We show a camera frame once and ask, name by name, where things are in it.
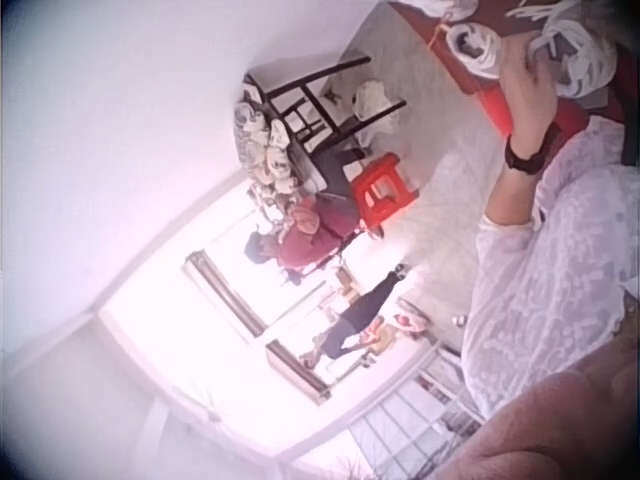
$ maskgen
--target tiled floor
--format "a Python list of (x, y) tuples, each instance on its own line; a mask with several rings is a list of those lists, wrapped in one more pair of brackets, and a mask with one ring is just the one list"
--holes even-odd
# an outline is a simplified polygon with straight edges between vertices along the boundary
[(373, 147), (400, 155), (403, 176), (420, 189), (420, 198), (385, 223), (382, 242), (359, 239), (345, 255), (347, 264), (370, 288), (398, 261), (411, 263), (414, 272), (397, 293), (424, 309), (441, 335), (459, 345), (461, 332), (450, 320), (469, 307), (475, 233), (501, 166), (501, 139), (480, 106), (389, 5), (374, 10), (346, 56), (358, 53), (371, 56), (371, 64), (343, 72), (331, 84), (345, 107), (355, 88), (371, 78), (384, 82), (387, 96), (408, 102), (397, 132), (379, 135)]

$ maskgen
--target lace fabric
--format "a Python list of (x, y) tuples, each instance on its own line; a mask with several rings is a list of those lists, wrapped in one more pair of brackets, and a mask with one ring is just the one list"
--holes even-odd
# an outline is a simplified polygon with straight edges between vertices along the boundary
[(567, 142), (536, 192), (538, 230), (482, 221), (463, 368), (486, 417), (603, 345), (624, 317), (638, 277), (640, 176), (619, 164), (623, 135), (593, 117)]

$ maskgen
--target wristwatch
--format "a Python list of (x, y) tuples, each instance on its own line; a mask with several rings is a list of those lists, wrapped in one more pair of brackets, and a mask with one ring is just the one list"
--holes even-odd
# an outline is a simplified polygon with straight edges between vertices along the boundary
[(513, 153), (511, 149), (511, 135), (509, 135), (504, 151), (504, 159), (507, 167), (526, 173), (527, 175), (537, 175), (547, 163), (548, 156), (551, 153), (551, 146), (558, 136), (558, 133), (560, 133), (560, 129), (555, 123), (552, 123), (547, 130), (540, 150), (528, 160), (519, 158)]

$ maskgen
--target stool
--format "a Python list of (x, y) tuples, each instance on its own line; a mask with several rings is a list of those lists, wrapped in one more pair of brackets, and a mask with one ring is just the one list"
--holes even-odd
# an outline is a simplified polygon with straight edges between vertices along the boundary
[[(364, 171), (358, 175), (351, 184), (356, 203), (360, 209), (362, 220), (367, 228), (375, 228), (384, 222), (398, 210), (403, 209), (418, 198), (418, 191), (410, 192), (398, 175), (396, 166), (400, 158), (394, 153), (386, 153), (367, 165)], [(384, 196), (376, 192), (376, 182), (388, 180), (393, 188), (393, 196)], [(373, 204), (369, 205), (367, 197)]]

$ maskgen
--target white wall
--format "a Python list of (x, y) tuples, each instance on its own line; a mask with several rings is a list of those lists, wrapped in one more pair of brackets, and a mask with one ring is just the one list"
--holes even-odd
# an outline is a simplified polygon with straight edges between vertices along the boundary
[(259, 480), (267, 478), (260, 466), (230, 453), (211, 448), (210, 442), (189, 432), (175, 417), (169, 417), (151, 471), (150, 480)]
[(4, 445), (27, 478), (122, 478), (152, 401), (85, 326), (3, 382)]
[(237, 170), (231, 108), (250, 66), (341, 51), (375, 2), (13, 3), (2, 31), (7, 352), (90, 307)]
[[(87, 324), (9, 381), (3, 378), (3, 447), (27, 478), (141, 478), (128, 475), (136, 472), (136, 447), (157, 392), (139, 381), (126, 356), (114, 355), (100, 331)], [(173, 413), (158, 432), (152, 464), (137, 470), (149, 479), (261, 480), (269, 471), (268, 459), (242, 458)]]

